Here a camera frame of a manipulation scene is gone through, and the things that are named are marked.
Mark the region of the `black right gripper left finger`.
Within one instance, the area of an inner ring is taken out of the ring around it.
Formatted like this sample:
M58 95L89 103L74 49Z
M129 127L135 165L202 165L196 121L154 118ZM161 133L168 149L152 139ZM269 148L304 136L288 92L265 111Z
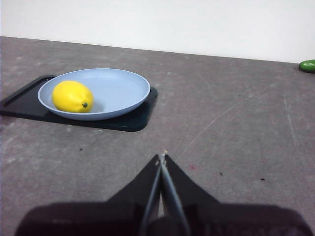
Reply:
M19 224L17 236L138 236L155 208L160 165L155 155L107 201L38 206Z

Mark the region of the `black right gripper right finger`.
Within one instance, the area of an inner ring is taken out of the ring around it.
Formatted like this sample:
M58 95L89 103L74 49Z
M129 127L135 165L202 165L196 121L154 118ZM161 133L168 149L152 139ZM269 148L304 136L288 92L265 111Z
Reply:
M275 205L229 204L215 199L185 174L169 155L162 167L180 215L192 236L308 236L296 211Z

